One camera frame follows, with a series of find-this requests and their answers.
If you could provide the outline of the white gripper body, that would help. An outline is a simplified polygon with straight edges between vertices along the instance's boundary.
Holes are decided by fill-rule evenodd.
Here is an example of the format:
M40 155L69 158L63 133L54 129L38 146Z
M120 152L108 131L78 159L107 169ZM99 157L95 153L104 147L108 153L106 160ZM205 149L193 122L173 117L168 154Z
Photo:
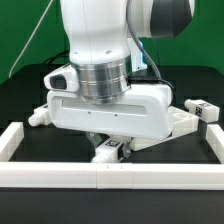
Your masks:
M58 128L163 140L173 130L172 91L163 84L132 84L114 104L95 105L71 92L49 91L48 109Z

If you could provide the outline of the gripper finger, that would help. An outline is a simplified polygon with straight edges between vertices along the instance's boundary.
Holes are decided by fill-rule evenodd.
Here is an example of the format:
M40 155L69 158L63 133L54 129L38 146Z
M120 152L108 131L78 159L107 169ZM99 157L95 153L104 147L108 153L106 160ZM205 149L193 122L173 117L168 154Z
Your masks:
M131 155L130 141L126 141L123 143L121 151L123 158L128 158Z
M94 148L99 147L102 144L102 137L99 133L94 132L87 132L86 137L90 141L90 143L93 145Z

